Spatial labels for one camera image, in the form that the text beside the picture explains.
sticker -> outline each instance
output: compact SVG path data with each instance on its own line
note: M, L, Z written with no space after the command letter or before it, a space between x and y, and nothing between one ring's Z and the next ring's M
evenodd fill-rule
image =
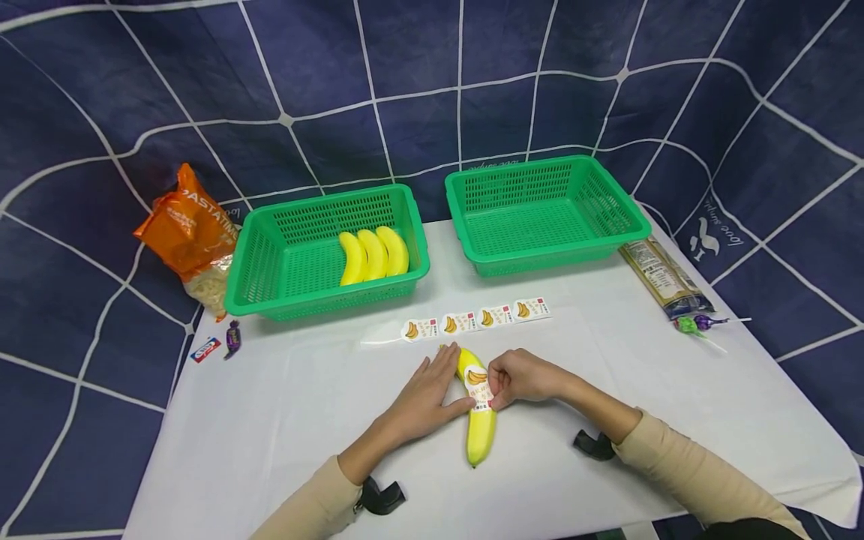
M438 337L437 319L410 319L402 326L402 338L410 343Z
M200 364L207 355L215 351L222 345L219 343L219 340L216 338L210 338L207 342L200 346L197 351L189 355L189 358L193 359L196 363Z
M445 334L456 335L463 332L476 332L477 317L474 316L474 311L467 313L448 313L441 318L442 329Z
M533 321L534 319L545 319L551 317L549 306L543 298L527 298L516 300L513 303L513 311L516 313L516 321Z
M474 398L474 412L492 408L492 388L489 386L489 373L479 365L468 365L462 373L468 396Z
M513 322L513 312L510 306L506 305L494 308L480 308L478 316L481 328L494 328Z

blue fabric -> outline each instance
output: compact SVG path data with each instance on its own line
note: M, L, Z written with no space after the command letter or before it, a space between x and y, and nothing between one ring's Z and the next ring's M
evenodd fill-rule
M864 454L862 2L114 4L0 3L0 532L124 527L197 309L130 233L184 161L238 223L393 181L431 221L594 154Z

banana label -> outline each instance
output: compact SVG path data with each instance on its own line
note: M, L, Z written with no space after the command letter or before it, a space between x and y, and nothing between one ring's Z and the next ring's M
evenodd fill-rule
M513 323L513 311L508 305L481 308L478 316L480 318L480 327L482 328L495 328Z
M437 319L410 319L402 326L402 339L409 343L438 337Z
M551 317L549 305L543 298L526 298L516 300L513 303L513 311L516 313L516 321L532 321L534 319L545 319Z
M477 317L474 311L467 313L448 313L441 318L442 329L447 335L475 332L477 328Z
M479 365L469 365L462 373L468 396L474 398L474 412L492 410L492 388L489 387L489 373Z

yellow banana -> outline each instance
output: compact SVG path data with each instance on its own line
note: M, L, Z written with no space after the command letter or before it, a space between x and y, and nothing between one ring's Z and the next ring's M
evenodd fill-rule
M417 337L417 334L419 334L417 332L417 325L414 324L413 322L409 322L408 323L408 332L405 333L405 337L408 338L409 340L413 340L415 337Z
M390 227L380 226L375 233L387 248L387 276L399 276L408 271L408 246Z
M492 389L487 381L486 368L474 354L462 349L456 377L465 385L468 395L477 404L468 412L468 436L465 445L468 463L477 467L492 449L495 436L495 411L492 410Z
M354 285L366 277L366 250L350 232L339 233L339 244L345 251L345 271L339 285Z
M384 243L381 242L381 239L368 229L357 231L357 239L366 249L366 255L369 259L366 266L366 277L363 281L368 282L386 276L387 250L384 248Z

black clamp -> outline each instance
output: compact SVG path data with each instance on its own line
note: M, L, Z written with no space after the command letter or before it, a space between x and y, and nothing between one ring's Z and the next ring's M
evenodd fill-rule
M580 429L579 434L573 440L573 446L597 461L609 461L615 457L612 441L605 433L600 433L600 436L595 440L584 429Z
M387 489L381 491L378 489L378 482L369 476L363 481L363 491L360 493L360 501L354 506L354 513L356 514L360 508L366 508L376 516L386 516L403 502L405 502L405 494L402 493L402 488L397 482L393 482L387 486Z

